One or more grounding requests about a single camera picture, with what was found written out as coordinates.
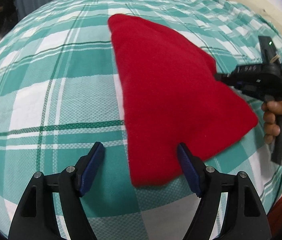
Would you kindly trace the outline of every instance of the red cloth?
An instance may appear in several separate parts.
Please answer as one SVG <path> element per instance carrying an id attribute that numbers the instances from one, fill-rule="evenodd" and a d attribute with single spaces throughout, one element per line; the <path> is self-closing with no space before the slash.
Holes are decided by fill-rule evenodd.
<path id="1" fill-rule="evenodd" d="M 271 234 L 276 235 L 282 227 L 282 197 L 274 205 L 268 214 L 268 221 L 271 228 Z"/>
<path id="2" fill-rule="evenodd" d="M 257 125 L 249 105 L 214 80 L 215 60 L 184 36 L 122 14 L 110 17 L 108 25 L 134 186 L 162 185 L 179 176 L 180 142 L 206 160 Z"/>

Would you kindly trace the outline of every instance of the teal and white checkered fabric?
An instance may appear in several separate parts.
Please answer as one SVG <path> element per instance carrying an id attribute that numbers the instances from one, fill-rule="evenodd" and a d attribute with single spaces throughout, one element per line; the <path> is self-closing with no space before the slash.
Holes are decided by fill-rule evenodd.
<path id="1" fill-rule="evenodd" d="M 258 35 L 271 36 L 282 59 L 276 29 L 244 5 L 226 0 L 55 0 L 34 11 L 0 42 L 4 234 L 33 173 L 62 171 L 95 141 L 106 147 L 105 162 L 82 204 L 98 239 L 175 240 L 185 234 L 199 199 L 183 176 L 162 187 L 131 185 L 122 90 L 107 26 L 116 13 L 180 32 L 211 54 L 219 71 L 261 62 Z M 261 102 L 247 101 L 259 125 L 206 163 L 224 173 L 246 171 L 269 211 L 282 169 L 270 163 L 263 143 Z M 69 239 L 57 194 L 55 202 L 61 235 Z M 220 232 L 225 204 L 223 195 L 211 238 Z"/>

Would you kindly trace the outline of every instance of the orange object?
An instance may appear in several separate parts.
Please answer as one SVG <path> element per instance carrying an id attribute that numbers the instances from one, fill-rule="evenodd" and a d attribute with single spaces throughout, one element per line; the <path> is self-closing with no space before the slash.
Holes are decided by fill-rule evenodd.
<path id="1" fill-rule="evenodd" d="M 282 227 L 282 197 L 268 214 L 268 221 L 271 228 L 271 233 L 274 236 Z"/>

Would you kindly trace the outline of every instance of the dark cloth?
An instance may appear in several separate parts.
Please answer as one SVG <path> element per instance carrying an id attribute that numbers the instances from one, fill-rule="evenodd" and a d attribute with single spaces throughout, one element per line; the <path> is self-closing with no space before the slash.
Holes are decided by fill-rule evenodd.
<path id="1" fill-rule="evenodd" d="M 0 35 L 5 36 L 18 21 L 14 0 L 0 0 Z"/>

